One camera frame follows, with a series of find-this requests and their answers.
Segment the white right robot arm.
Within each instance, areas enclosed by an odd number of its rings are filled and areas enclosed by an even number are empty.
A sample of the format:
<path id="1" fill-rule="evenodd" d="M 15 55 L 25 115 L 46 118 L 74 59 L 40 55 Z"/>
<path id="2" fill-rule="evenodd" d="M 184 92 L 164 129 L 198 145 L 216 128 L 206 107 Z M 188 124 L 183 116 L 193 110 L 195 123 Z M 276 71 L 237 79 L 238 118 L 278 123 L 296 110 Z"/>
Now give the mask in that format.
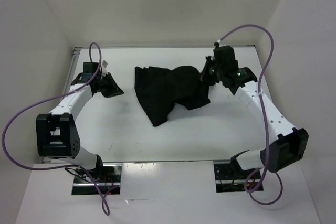
<path id="1" fill-rule="evenodd" d="M 269 147 L 247 150 L 231 158 L 230 172 L 235 178 L 243 178 L 248 170 L 266 168 L 276 173 L 301 160 L 309 134 L 297 129 L 276 108 L 264 91 L 258 87 L 258 79 L 248 68 L 240 68 L 231 46 L 216 45 L 213 56 L 207 56 L 201 72 L 201 80 L 214 85 L 222 83 L 252 113 L 268 137 Z"/>

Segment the black pleated skirt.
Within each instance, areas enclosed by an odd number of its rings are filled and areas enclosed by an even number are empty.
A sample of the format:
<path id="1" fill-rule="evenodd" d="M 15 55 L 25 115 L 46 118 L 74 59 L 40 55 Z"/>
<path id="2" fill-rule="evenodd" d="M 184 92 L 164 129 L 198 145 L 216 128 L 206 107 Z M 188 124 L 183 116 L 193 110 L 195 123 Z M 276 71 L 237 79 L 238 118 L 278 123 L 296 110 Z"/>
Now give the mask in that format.
<path id="1" fill-rule="evenodd" d="M 208 105 L 209 85 L 193 66 L 174 69 L 135 67 L 134 90 L 138 102 L 154 127 L 168 121 L 176 104 L 187 110 Z"/>

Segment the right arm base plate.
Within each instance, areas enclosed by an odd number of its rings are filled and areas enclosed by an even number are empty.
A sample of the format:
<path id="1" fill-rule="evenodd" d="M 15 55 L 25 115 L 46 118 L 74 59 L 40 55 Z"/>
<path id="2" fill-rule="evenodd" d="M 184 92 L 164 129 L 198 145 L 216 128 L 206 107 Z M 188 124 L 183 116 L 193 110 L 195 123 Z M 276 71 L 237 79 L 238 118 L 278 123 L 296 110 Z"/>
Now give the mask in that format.
<path id="1" fill-rule="evenodd" d="M 254 171 L 250 169 L 235 174 L 229 161 L 214 162 L 213 168 L 217 193 L 244 192 L 246 178 Z"/>

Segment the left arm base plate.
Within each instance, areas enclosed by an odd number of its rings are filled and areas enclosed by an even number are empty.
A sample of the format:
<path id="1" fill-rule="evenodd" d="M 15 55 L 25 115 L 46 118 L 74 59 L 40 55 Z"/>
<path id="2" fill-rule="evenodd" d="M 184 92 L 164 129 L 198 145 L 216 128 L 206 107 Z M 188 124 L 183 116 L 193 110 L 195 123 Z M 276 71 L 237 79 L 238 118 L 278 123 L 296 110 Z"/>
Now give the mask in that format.
<path id="1" fill-rule="evenodd" d="M 97 195 L 94 183 L 80 168 L 67 168 L 66 171 L 74 176 L 72 195 Z M 103 195 L 119 195 L 121 190 L 121 163 L 104 163 L 100 174 L 89 171 Z"/>

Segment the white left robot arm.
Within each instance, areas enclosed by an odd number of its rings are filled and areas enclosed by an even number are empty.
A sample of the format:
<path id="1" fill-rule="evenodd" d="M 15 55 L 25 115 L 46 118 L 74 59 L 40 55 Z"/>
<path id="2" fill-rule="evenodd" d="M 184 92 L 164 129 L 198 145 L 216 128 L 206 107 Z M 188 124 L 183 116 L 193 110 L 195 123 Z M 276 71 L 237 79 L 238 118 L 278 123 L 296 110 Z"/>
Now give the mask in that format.
<path id="1" fill-rule="evenodd" d="M 86 170 L 86 176 L 93 182 L 104 177 L 103 162 L 99 155 L 81 146 L 75 120 L 86 103 L 96 93 L 105 98 L 124 94 L 106 69 L 97 62 L 84 62 L 83 71 L 70 85 L 70 95 L 47 114 L 36 117 L 37 150 L 41 157 L 60 159 Z"/>

